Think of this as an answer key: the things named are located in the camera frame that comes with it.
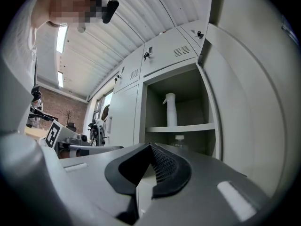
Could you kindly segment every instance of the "ceiling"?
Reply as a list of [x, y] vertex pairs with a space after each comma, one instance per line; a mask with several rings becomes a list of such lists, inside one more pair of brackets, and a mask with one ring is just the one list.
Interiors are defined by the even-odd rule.
[[[69, 27], [63, 54], [59, 58], [58, 70], [64, 76], [64, 89], [81, 98], [91, 95], [103, 79], [124, 58], [160, 32], [178, 27], [198, 19], [206, 19], [209, 0], [118, 0], [119, 7], [109, 24], [91, 23], [84, 33]], [[45, 35], [52, 30], [54, 36]], [[45, 29], [37, 44], [42, 51], [53, 51], [49, 43], [56, 42], [57, 30]], [[45, 67], [51, 63], [41, 61]]]

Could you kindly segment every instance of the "open cabinet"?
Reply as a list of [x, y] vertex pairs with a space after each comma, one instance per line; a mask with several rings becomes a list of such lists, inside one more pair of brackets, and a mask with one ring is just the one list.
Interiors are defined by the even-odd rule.
[[[189, 150], [220, 159], [219, 130], [215, 131], [218, 123], [214, 120], [218, 119], [214, 117], [217, 111], [212, 110], [212, 99], [198, 65], [189, 66], [188, 71], [167, 75], [146, 87], [144, 142], [170, 145], [176, 135], [183, 135]], [[162, 104], [167, 93], [175, 94], [177, 127], [167, 126], [166, 105]]]

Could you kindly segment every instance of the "person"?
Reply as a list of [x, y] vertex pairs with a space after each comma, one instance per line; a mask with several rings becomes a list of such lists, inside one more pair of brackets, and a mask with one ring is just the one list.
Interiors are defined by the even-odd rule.
[[[0, 56], [4, 64], [1, 67], [1, 80], [8, 80], [10, 76], [9, 81], [17, 81], [11, 82], [12, 87], [20, 91], [22, 99], [19, 104], [14, 105], [11, 114], [1, 115], [1, 120], [10, 121], [1, 126], [0, 130], [14, 131], [17, 128], [20, 133], [25, 130], [32, 100], [31, 90], [34, 86], [37, 30], [45, 23], [52, 27], [76, 25], [94, 3], [95, 0], [27, 0], [19, 9], [3, 37]], [[1, 91], [3, 96], [6, 93], [6, 90]], [[11, 120], [12, 116], [20, 119]]]
[[[43, 111], [44, 105], [43, 105], [42, 100], [38, 99], [38, 100], [32, 102], [32, 107]], [[27, 125], [31, 125], [32, 127], [35, 127], [35, 128], [40, 128], [40, 118], [38, 118], [38, 117], [29, 118], [27, 120]]]

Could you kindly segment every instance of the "white cabinet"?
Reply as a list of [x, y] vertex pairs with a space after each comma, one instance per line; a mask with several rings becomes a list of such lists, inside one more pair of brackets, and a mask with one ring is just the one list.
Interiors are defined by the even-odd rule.
[[209, 24], [205, 43], [202, 66], [220, 110], [223, 162], [272, 196], [287, 146], [283, 104], [275, 87], [281, 77], [272, 80], [259, 57], [218, 26]]
[[144, 47], [144, 54], [146, 52], [150, 56], [146, 60], [144, 58], [142, 60], [141, 75], [143, 77], [197, 56], [191, 45], [176, 28], [148, 41]]
[[133, 145], [138, 85], [113, 94], [106, 126], [106, 145]]
[[[186, 72], [147, 86], [144, 142], [170, 145], [176, 135], [183, 135], [189, 150], [220, 160], [220, 131], [212, 94], [198, 65], [192, 65], [187, 65], [190, 70]], [[167, 126], [166, 105], [162, 104], [167, 93], [175, 93], [177, 127]]]
[[120, 78], [116, 82], [114, 93], [139, 80], [143, 49], [144, 45], [123, 60], [119, 72]]
[[[201, 49], [203, 47], [203, 40], [205, 39], [205, 34], [207, 30], [207, 24], [204, 19], [193, 21], [187, 24], [183, 24], [178, 27], [181, 34], [187, 39], [191, 44], [197, 55], [200, 55]], [[203, 38], [198, 37], [198, 32], [204, 34]]]

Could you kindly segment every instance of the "window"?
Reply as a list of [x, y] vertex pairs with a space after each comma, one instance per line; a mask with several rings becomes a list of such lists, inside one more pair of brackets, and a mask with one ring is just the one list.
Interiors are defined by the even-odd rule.
[[63, 85], [63, 73], [62, 72], [57, 72], [57, 77], [58, 77], [58, 85], [60, 87], [64, 87]]
[[105, 97], [104, 103], [103, 103], [103, 105], [102, 105], [102, 107], [101, 107], [101, 113], [100, 113], [100, 115], [103, 114], [104, 108], [105, 108], [107, 105], [109, 105], [109, 104], [111, 103], [112, 95], [113, 95], [113, 92], [109, 93], [109, 94]]
[[101, 118], [104, 108], [111, 103], [112, 95], [113, 91], [110, 91], [96, 102], [93, 119]]
[[56, 50], [61, 54], [64, 51], [65, 38], [67, 34], [67, 26], [60, 27], [57, 34]]

